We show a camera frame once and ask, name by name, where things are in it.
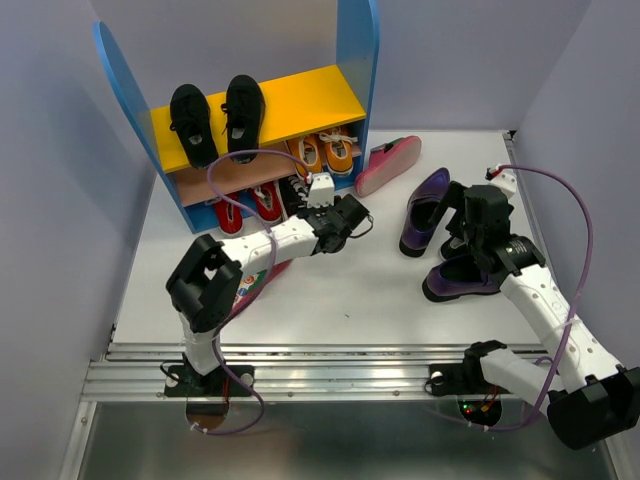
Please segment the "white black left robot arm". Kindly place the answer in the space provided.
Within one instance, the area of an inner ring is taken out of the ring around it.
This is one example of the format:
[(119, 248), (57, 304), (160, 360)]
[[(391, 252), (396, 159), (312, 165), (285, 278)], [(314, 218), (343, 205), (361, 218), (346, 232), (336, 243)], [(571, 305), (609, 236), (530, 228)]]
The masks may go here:
[(231, 379), (220, 365), (220, 332), (240, 308), (236, 299), (248, 276), (269, 276), (297, 258), (337, 253), (372, 219), (353, 195), (329, 206), (307, 207), (269, 230), (228, 241), (204, 234), (191, 244), (166, 290), (183, 328), (183, 361), (163, 371), (168, 397), (220, 396)]

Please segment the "black white high-top sneaker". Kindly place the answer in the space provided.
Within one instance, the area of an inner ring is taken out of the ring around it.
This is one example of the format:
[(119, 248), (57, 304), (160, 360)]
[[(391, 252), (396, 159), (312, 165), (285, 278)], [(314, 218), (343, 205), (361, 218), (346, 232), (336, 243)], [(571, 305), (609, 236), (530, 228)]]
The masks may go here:
[(276, 182), (276, 194), (284, 220), (295, 215), (300, 208), (307, 206), (308, 187), (297, 175), (279, 179)]

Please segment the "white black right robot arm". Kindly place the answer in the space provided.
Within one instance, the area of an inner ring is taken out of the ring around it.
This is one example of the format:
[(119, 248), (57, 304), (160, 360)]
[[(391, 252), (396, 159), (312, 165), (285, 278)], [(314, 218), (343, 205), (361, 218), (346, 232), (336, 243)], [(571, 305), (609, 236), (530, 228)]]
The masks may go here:
[(425, 388), (434, 396), (505, 390), (541, 412), (560, 441), (577, 450), (636, 426), (639, 370), (610, 354), (576, 315), (532, 241), (510, 230), (513, 210), (496, 185), (451, 182), (430, 218), (455, 214), (446, 228), (465, 256), (511, 301), (552, 355), (541, 367), (507, 345), (476, 342), (459, 363), (434, 364)]

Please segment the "pink patterned sandal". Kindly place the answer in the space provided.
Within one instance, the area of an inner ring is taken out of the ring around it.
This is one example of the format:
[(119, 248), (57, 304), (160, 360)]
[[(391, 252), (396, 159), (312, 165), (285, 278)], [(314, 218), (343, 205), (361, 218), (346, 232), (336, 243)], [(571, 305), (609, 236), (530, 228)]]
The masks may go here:
[(420, 157), (422, 141), (418, 136), (401, 137), (370, 151), (369, 163), (355, 180), (355, 191), (366, 197), (413, 167)]
[(256, 298), (260, 290), (282, 274), (292, 263), (291, 260), (276, 264), (270, 272), (266, 270), (244, 278), (236, 291), (231, 318), (240, 315)]

